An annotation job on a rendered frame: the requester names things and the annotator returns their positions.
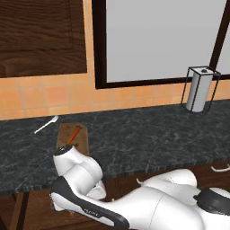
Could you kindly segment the orange carrot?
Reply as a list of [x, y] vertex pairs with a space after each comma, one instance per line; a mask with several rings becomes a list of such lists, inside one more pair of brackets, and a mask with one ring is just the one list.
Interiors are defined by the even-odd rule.
[[74, 133], [72, 134], [72, 136], [68, 139], [68, 141], [66, 143], [68, 146], [78, 146], [78, 144], [73, 144], [72, 141], [75, 139], [75, 137], [79, 133], [80, 129], [81, 128], [79, 126], [75, 128]]

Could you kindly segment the brown wooden cabinet door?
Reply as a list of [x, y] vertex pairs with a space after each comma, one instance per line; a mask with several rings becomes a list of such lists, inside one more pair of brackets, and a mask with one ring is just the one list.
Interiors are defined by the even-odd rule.
[[[0, 230], [8, 230], [13, 217], [13, 195], [0, 196]], [[27, 203], [23, 230], [108, 230], [108, 227], [80, 215], [51, 209], [49, 190], [31, 191]]]

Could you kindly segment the brown wooden drawer front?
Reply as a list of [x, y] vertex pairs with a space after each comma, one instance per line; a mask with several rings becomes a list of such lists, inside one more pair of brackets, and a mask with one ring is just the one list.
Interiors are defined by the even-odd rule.
[[226, 168], [228, 164], [230, 164], [230, 161], [193, 166], [191, 170], [194, 172], [197, 178], [198, 188], [204, 189], [215, 187], [230, 192], [230, 171], [213, 172], [210, 168], [213, 166], [216, 169], [223, 169]]
[[139, 173], [130, 176], [123, 176], [112, 180], [111, 185], [111, 198], [118, 199], [131, 192], [133, 189], [139, 188], [140, 185], [137, 180], [145, 181], [153, 176], [162, 174], [164, 171], [151, 172], [151, 173]]

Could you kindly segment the brown wooden cutting board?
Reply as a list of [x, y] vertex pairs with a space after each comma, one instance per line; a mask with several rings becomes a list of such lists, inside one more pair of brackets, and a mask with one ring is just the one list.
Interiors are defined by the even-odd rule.
[[72, 141], [73, 144], [78, 144], [75, 148], [82, 154], [89, 154], [89, 145], [88, 145], [88, 129], [85, 125], [79, 122], [73, 123], [61, 123], [59, 125], [59, 131], [57, 134], [57, 146], [56, 149], [66, 146], [68, 139], [72, 136], [76, 127], [80, 127], [80, 131]]

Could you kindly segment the dark wooden cupboard door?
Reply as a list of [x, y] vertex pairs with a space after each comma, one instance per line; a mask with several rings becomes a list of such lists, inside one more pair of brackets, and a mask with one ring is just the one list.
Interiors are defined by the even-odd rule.
[[0, 0], [0, 78], [86, 71], [83, 0]]

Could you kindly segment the dark framed window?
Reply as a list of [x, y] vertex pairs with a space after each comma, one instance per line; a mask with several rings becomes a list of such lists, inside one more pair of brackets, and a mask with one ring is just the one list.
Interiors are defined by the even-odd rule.
[[191, 66], [217, 69], [230, 0], [92, 0], [95, 87], [186, 81]]

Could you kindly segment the white paper towel roll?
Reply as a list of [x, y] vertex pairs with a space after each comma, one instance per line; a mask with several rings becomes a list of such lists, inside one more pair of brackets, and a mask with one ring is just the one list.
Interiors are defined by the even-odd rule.
[[208, 91], [212, 82], [213, 71], [207, 67], [194, 69], [186, 109], [192, 112], [202, 112], [207, 101]]

